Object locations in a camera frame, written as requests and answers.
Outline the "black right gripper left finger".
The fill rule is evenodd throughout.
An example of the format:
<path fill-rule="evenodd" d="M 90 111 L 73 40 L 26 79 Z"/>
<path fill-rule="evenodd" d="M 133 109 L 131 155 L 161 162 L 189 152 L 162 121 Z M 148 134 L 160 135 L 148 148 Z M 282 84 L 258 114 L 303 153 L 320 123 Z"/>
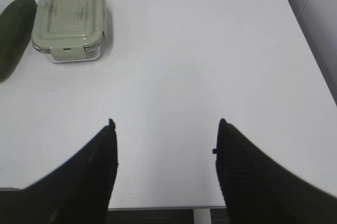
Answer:
<path fill-rule="evenodd" d="M 59 168 L 1 196 L 1 223 L 104 223 L 118 167 L 115 123 Z"/>

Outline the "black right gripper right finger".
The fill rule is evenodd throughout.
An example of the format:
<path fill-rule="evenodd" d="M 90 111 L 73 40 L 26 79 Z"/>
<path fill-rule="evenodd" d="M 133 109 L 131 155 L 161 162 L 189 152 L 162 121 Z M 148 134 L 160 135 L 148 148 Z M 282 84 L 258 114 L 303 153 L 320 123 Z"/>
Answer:
<path fill-rule="evenodd" d="M 279 165 L 225 119 L 213 154 L 231 223 L 336 223 L 336 197 Z"/>

